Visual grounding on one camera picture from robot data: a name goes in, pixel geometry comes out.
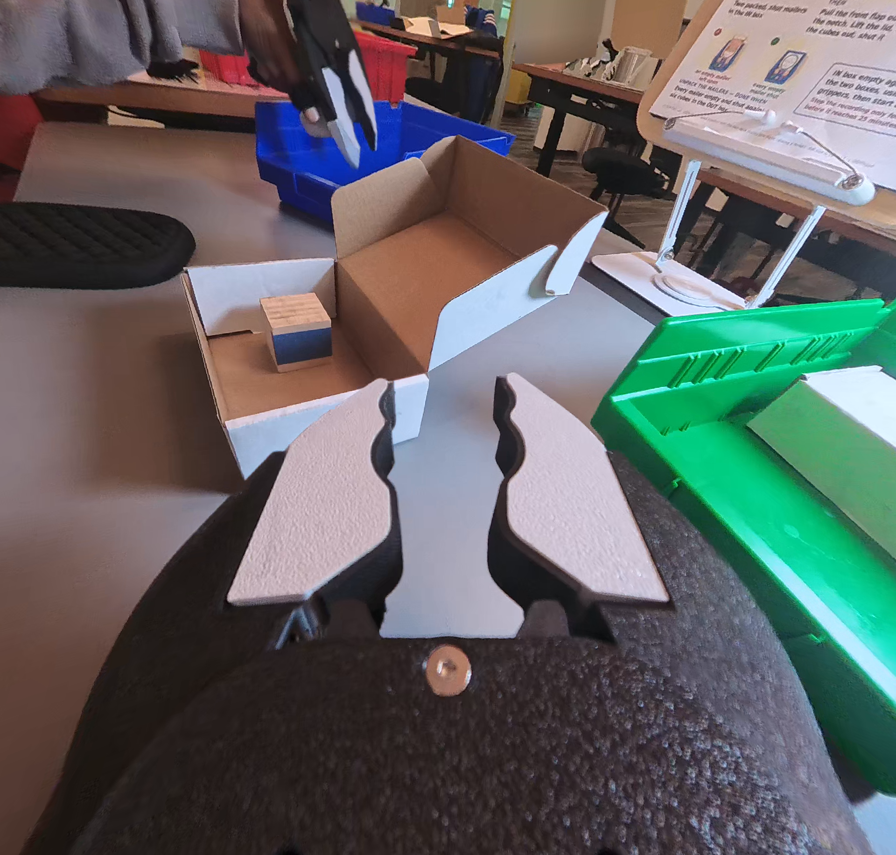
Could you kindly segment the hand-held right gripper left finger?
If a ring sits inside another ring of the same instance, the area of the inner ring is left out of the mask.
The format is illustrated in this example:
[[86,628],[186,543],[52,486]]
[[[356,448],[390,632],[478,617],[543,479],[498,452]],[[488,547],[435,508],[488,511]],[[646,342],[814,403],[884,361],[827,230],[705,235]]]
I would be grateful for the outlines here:
[[393,385],[376,379],[286,449],[228,591],[236,607],[301,603],[392,530]]

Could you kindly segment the blue plastic bin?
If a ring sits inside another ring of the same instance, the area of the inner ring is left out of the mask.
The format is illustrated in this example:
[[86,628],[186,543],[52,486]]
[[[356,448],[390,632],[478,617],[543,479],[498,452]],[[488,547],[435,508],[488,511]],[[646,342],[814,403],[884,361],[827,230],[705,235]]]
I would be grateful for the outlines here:
[[255,154],[260,178],[275,187],[280,201],[332,225],[334,192],[403,160],[419,158],[446,137],[462,136],[507,156],[514,136],[445,114],[424,104],[375,101],[378,148],[371,151],[360,126],[360,165],[350,166],[332,139],[316,138],[302,127],[287,101],[255,104]]

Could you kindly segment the cardboard mailer box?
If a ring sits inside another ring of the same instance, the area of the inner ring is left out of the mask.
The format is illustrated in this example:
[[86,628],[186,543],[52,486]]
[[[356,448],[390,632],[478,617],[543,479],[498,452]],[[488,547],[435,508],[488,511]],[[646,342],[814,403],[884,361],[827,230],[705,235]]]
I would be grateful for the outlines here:
[[[182,274],[243,478],[377,378],[394,385],[394,442],[416,438],[430,372],[568,294],[608,215],[460,136],[338,189],[331,210],[335,258]],[[279,372],[262,301],[308,293],[332,321],[332,357]]]

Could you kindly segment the wooden cube with blue band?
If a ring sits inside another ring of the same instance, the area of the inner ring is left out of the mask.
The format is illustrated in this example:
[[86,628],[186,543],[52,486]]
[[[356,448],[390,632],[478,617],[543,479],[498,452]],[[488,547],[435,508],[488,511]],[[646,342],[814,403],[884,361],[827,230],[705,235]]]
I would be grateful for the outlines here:
[[263,298],[260,307],[265,340],[279,373],[331,361],[331,319],[314,292]]

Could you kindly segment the person's left forearm grey sleeve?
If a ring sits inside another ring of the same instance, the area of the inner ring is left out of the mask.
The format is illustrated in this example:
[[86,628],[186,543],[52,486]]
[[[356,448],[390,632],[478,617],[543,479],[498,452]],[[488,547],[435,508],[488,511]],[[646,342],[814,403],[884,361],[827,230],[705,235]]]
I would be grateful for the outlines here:
[[1,0],[1,90],[103,86],[186,48],[240,54],[238,0]]

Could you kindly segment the small open cardboard box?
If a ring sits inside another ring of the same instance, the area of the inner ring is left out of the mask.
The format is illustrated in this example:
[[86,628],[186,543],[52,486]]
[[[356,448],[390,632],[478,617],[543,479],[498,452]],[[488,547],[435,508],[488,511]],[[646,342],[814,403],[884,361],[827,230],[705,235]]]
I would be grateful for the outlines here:
[[428,36],[438,40],[456,39],[473,32],[473,30],[466,25],[442,22],[432,17],[402,16],[399,20],[401,21],[405,32]]

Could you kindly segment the closed white mailer box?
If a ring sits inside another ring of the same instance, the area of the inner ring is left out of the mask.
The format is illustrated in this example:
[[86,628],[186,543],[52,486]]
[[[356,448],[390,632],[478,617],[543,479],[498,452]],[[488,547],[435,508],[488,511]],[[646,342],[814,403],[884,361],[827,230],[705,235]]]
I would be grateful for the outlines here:
[[895,380],[881,366],[805,374],[747,426],[895,557]]

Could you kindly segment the person's left hand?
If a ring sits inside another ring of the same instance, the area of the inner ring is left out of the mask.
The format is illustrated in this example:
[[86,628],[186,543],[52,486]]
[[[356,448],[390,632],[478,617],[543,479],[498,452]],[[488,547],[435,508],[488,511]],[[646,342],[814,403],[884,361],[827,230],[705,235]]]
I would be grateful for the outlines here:
[[245,51],[264,85],[291,95],[303,83],[286,0],[238,0]]

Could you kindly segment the long background desk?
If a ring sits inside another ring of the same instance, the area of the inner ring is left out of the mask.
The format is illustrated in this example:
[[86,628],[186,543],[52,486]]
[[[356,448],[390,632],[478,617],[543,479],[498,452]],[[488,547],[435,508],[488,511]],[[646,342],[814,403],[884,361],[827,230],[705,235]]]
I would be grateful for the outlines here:
[[404,73],[404,96],[454,117],[486,124],[492,117],[504,74],[504,38],[482,30],[454,37],[434,36],[361,21],[368,39],[413,49],[406,62],[427,60],[428,77]]

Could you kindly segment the wooden side table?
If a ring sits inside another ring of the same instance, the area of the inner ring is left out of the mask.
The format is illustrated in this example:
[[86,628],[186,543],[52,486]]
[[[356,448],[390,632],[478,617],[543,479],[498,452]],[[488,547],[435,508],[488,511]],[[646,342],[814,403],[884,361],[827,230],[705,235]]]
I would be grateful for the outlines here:
[[119,110],[162,110],[190,115],[253,119],[258,102],[288,102],[269,88],[226,84],[201,76],[196,82],[160,80],[145,73],[104,87],[56,87],[36,94],[47,102],[66,105],[114,106]]

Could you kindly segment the wooden desk with black legs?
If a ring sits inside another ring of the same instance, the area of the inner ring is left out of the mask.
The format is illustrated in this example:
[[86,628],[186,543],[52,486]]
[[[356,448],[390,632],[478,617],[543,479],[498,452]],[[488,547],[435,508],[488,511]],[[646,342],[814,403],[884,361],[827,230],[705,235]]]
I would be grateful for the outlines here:
[[566,74],[560,65],[513,63],[531,78],[530,96],[536,104],[553,110],[536,172],[549,177],[567,116],[617,130],[635,143],[643,142],[636,124],[643,93],[611,82]]

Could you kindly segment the black office chair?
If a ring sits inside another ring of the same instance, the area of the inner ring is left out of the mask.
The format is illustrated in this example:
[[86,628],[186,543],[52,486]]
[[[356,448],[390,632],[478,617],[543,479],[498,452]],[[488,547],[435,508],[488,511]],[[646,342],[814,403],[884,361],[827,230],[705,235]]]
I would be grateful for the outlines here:
[[616,220],[616,214],[622,200],[628,196],[655,200],[672,198],[670,178],[652,162],[606,147],[586,151],[581,157],[581,166],[596,179],[589,198],[598,202],[604,194],[609,195],[608,217],[603,228],[644,250],[644,243]]

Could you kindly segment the tan chair back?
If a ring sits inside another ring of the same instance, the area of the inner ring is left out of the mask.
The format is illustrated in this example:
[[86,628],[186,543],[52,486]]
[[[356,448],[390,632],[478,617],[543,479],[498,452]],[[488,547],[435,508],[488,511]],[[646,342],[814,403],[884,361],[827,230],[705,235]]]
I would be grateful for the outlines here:
[[687,0],[615,0],[609,39],[621,51],[645,49],[664,61],[679,40]]

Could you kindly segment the wooden desk behind stand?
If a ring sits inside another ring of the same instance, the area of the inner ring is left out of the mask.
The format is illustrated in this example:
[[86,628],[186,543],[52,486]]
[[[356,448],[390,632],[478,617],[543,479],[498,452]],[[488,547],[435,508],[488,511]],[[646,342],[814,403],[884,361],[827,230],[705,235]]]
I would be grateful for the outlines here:
[[[706,165],[701,167],[697,180],[698,184],[687,205],[683,227],[693,225],[699,219],[716,189],[728,196],[737,196],[777,211],[778,214],[800,220],[809,214],[810,207],[814,204],[812,199],[790,196],[780,189],[752,182],[742,176],[730,175],[717,168],[707,168]],[[837,233],[889,256],[895,256],[894,222],[856,219],[846,213],[846,208],[828,208],[817,229]]]

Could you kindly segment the printed instruction sheet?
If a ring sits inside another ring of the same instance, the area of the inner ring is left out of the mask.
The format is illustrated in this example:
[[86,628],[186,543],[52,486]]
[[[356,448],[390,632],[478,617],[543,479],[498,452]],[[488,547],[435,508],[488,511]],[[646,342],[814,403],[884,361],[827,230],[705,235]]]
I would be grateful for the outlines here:
[[649,110],[664,139],[860,203],[894,190],[895,0],[723,0]]

